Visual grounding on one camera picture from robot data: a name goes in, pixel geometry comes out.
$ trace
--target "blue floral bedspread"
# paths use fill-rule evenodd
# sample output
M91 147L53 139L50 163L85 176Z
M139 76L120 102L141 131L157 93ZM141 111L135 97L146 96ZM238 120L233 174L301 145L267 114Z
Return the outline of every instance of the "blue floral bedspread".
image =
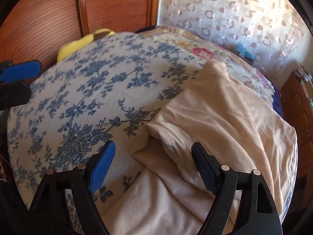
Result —
M183 49L124 32L88 45L41 75L31 85L28 104L12 108L8 119L10 161L26 206L48 168L72 169L111 139L116 155L93 195L100 215L105 214L143 169L127 150L132 138L204 62ZM66 195L74 228L82 233L70 192Z

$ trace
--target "black clamp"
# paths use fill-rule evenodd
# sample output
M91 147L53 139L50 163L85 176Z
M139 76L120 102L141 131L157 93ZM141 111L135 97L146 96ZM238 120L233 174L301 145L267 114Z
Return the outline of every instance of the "black clamp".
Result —
M91 194L101 187L115 154L107 141L87 164L71 171L48 169L36 191L25 224L25 235L78 234L73 230L64 189L71 189L85 235L110 235L93 203ZM270 190L257 169L250 174L220 165L197 142L192 156L206 188L216 196L198 235L222 235L236 190L242 190L232 235L282 235L277 209Z
M13 64L0 62L0 110L26 104L32 93L24 80L38 77L41 63L38 60Z

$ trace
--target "yellow plush toy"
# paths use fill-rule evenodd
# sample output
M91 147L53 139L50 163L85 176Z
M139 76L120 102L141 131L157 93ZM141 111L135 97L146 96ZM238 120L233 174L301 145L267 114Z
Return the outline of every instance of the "yellow plush toy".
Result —
M76 51L82 49L83 47L87 46L88 44L92 43L93 41L96 41L98 39L101 39L103 37L106 36L111 36L115 34L114 31L107 29L107 28L102 28L99 29L97 31L95 31L94 33L88 34L85 37L76 40L76 41L72 41L68 44L65 44L64 46L62 46L58 52L58 58L57 58L57 62L63 60L64 58L66 58L67 56L75 53Z

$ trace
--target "beige sheet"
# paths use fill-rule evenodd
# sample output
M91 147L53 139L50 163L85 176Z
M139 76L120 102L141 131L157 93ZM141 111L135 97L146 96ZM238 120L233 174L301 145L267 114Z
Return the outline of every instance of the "beige sheet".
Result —
M147 169L105 215L112 234L197 233L213 203L191 156L197 141L236 171L259 169L282 216L294 183L295 129L229 77L225 64L207 62L134 139L130 152ZM237 191L224 232L233 227L239 200Z

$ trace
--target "floral pattern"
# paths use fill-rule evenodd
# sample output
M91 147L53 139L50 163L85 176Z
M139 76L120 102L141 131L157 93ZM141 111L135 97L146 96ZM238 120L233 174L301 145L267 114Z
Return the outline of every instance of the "floral pattern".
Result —
M149 32L140 33L142 36L151 37L167 44L190 52L191 54L209 61L224 62L230 76L245 84L268 105L273 107L274 88L257 69L251 67L241 58L226 49L206 41L197 35L175 27L161 26Z
M106 213L144 168L128 152L134 136L192 82L203 63L172 45L117 33L43 73L31 85L28 104L12 108L8 118L10 162L26 206L47 169L85 163L111 139L116 155L92 196ZM82 233L71 192L66 195L75 230Z

